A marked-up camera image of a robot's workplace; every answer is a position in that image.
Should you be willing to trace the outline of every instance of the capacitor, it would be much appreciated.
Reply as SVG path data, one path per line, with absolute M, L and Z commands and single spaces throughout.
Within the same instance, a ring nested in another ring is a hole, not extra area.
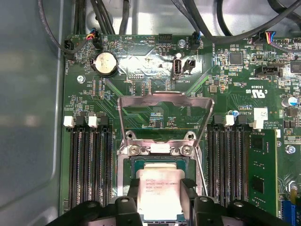
M 286 146 L 285 151 L 288 154 L 294 154 L 296 152 L 296 148 L 292 145 L 288 145 Z
M 236 111 L 236 110 L 234 110 L 234 111 L 228 111 L 228 114 L 230 114 L 230 115 L 233 115 L 234 116 L 234 118 L 236 118 L 237 116 L 239 116 L 239 112 L 238 111 Z
M 298 197 L 298 188 L 296 186 L 291 187 L 290 200 L 292 204 L 296 204 L 296 198 Z
M 102 77 L 109 78 L 118 71 L 118 60 L 112 53 L 103 52 L 92 58 L 91 67 Z
M 295 97 L 286 97 L 282 100 L 283 107 L 292 107 L 297 105 L 297 98 Z

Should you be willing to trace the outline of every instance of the black cable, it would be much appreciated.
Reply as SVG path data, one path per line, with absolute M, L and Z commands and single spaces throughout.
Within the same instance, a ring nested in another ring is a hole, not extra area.
M 102 33 L 103 34 L 108 34 L 107 29 L 105 27 L 103 16 L 100 13 L 100 10 L 98 8 L 98 5 L 97 5 L 96 1 L 95 0 L 91 0 L 91 4 L 92 4 L 92 7 L 93 7 L 94 12 L 96 14 L 96 18 L 98 20 L 98 23 L 99 23 L 100 29 L 102 30 Z
M 184 8 L 184 6 L 180 3 L 179 0 L 171 0 L 173 4 L 177 7 L 177 9 L 189 20 L 193 28 L 196 30 L 197 33 L 199 33 L 199 28 L 196 24 L 196 22 L 193 20 L 192 16 L 187 12 L 187 10 Z
M 83 40 L 75 49 L 73 50 L 69 50 L 67 48 L 64 48 L 62 45 L 60 45 L 58 43 L 58 41 L 55 39 L 53 33 L 51 32 L 50 30 L 50 27 L 47 23 L 47 20 L 46 20 L 46 17 L 45 17 L 45 12 L 44 12 L 44 8 L 43 8 L 43 1 L 42 0 L 38 0 L 38 9 L 39 9 L 39 15 L 40 15 L 40 19 L 41 19 L 41 22 L 45 28 L 45 31 L 46 33 L 48 34 L 50 40 L 55 44 L 55 46 L 57 46 L 61 51 L 67 53 L 67 54 L 75 54 L 77 53 L 78 51 L 80 51 L 81 48 L 83 48 L 88 40 L 85 39 Z
M 130 15 L 130 2 L 123 0 L 122 20 L 119 28 L 119 34 L 124 35 L 127 32 L 128 17 Z
M 223 2 L 224 2 L 224 0 L 217 0 L 217 5 L 216 5 L 217 22 L 218 22 L 222 32 L 224 33 L 224 35 L 232 36 L 231 32 L 229 31 L 229 29 L 226 26 L 224 16 L 222 14 L 222 4 L 223 4 Z
M 79 33 L 86 34 L 86 0 L 79 0 Z
M 208 30 L 206 24 L 204 23 L 201 15 L 199 14 L 199 11 L 197 9 L 197 6 L 196 6 L 194 0 L 185 0 L 185 3 L 186 3 L 185 7 L 191 11 L 192 18 L 195 20 L 200 31 L 204 34 L 204 36 L 206 38 L 208 38 L 210 41 L 214 42 L 215 44 L 226 44 L 226 43 L 232 43 L 232 42 L 236 42 L 236 41 L 239 41 L 242 39 L 249 38 L 259 32 L 269 29 L 270 27 L 279 23 L 283 18 L 285 18 L 290 13 L 292 13 L 295 9 L 297 9 L 301 5 L 301 0 L 297 0 L 289 8 L 287 8 L 283 13 L 274 17 L 273 19 L 266 22 L 265 24 L 255 28 L 255 29 L 252 29 L 248 32 L 245 32 L 245 33 L 242 33 L 239 35 L 235 35 L 235 36 L 230 36 L 230 37 L 213 37 L 212 34 L 210 33 L 210 31 Z
M 282 5 L 278 0 L 268 0 L 269 5 L 271 8 L 278 14 L 282 13 L 284 10 L 287 9 L 284 5 Z M 301 30 L 301 16 L 292 12 L 291 14 L 287 15 L 286 18 L 294 21 Z
M 79 0 L 75 0 L 73 34 L 78 34 L 78 33 L 79 33 Z
M 184 6 L 187 11 L 191 14 L 193 20 L 196 22 L 199 30 L 203 33 L 203 35 L 209 40 L 213 40 L 213 36 L 208 30 L 203 18 L 199 14 L 198 8 L 194 2 L 194 0 L 183 0 Z
M 105 8 L 105 5 L 103 3 L 103 0 L 97 0 L 97 5 L 98 5 L 98 8 L 100 10 L 100 13 L 102 14 L 103 18 L 104 18 L 104 21 L 105 21 L 105 24 L 106 24 L 106 27 L 107 27 L 107 31 L 108 31 L 108 34 L 115 34 L 115 31 L 114 31 L 114 28 L 113 28 L 113 25 L 112 25 L 112 22 L 110 20 L 110 17 L 109 17 L 109 14 L 108 14 L 108 11 L 107 9 Z

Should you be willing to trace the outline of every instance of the white label sticker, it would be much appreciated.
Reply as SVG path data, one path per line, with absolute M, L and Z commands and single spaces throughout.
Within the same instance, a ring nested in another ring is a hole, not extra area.
M 268 109 L 263 108 L 254 108 L 254 120 L 268 120 Z

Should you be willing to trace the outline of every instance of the chip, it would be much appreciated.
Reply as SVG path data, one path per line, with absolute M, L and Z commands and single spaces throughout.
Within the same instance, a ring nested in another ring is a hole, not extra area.
M 215 85 L 209 86 L 209 92 L 210 93 L 217 93 L 217 86 L 215 86 Z
M 301 73 L 301 61 L 291 61 L 291 73 Z
M 263 138 L 262 137 L 251 137 L 251 147 L 263 150 Z
M 252 178 L 252 188 L 257 192 L 264 193 L 264 180 L 253 176 Z
M 288 109 L 286 109 L 285 113 L 289 117 L 298 116 L 298 109 L 297 108 L 288 108 Z
M 232 65 L 242 65 L 243 55 L 242 53 L 230 53 L 230 64 Z

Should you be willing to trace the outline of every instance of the green circuit board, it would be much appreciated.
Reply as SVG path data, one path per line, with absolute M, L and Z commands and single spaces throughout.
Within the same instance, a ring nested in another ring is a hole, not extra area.
M 77 45 L 85 36 L 73 35 L 69 39 Z M 301 67 L 298 67 L 299 61 L 295 55 L 274 49 L 267 43 L 254 45 L 252 39 L 214 45 L 202 38 L 197 49 L 191 47 L 191 35 L 170 36 L 168 43 L 159 42 L 158 35 L 105 35 L 100 39 L 102 50 L 95 49 L 92 41 L 89 41 L 75 54 L 74 60 L 65 62 L 63 115 L 74 118 L 84 116 L 86 120 L 90 115 L 99 115 L 100 119 L 103 117 L 109 120 L 110 155 L 101 155 L 103 161 L 110 161 L 101 168 L 101 175 L 110 180 L 110 186 L 106 188 L 109 190 L 107 199 L 117 195 L 117 153 L 122 141 L 118 98 L 145 96 L 155 91 L 179 91 L 188 97 L 211 97 L 214 100 L 209 123 L 215 115 L 224 118 L 229 111 L 234 110 L 245 116 L 248 124 L 254 122 L 254 118 L 264 119 L 263 130 L 246 129 L 245 199 L 281 217 L 281 201 L 289 197 L 290 186 L 301 189 Z M 186 45 L 179 47 L 179 40 L 184 40 Z M 285 48 L 301 49 L 301 43 L 296 40 L 275 38 L 274 42 Z M 111 78 L 102 78 L 91 68 L 90 59 L 102 51 L 111 52 L 118 59 L 118 74 Z M 187 61 L 193 60 L 195 67 L 183 71 L 179 79 L 173 80 L 172 61 L 178 53 L 181 54 L 183 66 Z M 260 71 L 260 68 L 263 70 L 271 65 L 274 67 L 272 73 L 258 73 L 258 69 Z M 85 78 L 83 83 L 77 81 L 80 75 Z M 297 114 L 293 116 L 289 116 L 288 108 L 282 105 L 282 100 L 288 97 L 296 97 L 298 100 L 295 107 L 289 108 L 296 109 Z M 199 121 L 203 120 L 204 115 L 197 108 L 177 107 L 165 102 L 157 106 L 124 108 L 123 114 L 126 129 L 135 131 L 141 139 L 151 138 L 157 141 L 183 138 L 187 131 L 197 132 Z M 287 128 L 285 124 L 291 125 L 290 123 L 293 126 Z M 208 133 L 201 141 L 207 179 L 211 170 L 207 166 Z M 70 167 L 74 163 L 70 157 L 74 148 L 71 139 L 70 131 L 64 129 L 61 214 L 68 210 Z M 262 148 L 254 145 L 258 140 L 262 142 Z M 296 152 L 288 154 L 288 145 L 293 145 Z M 125 164 L 125 168 L 124 178 L 131 178 L 131 164 Z M 129 182 L 125 180 L 124 183 L 126 194 Z M 91 188 L 87 188 L 87 198 L 92 199 L 93 196 L 89 195 Z

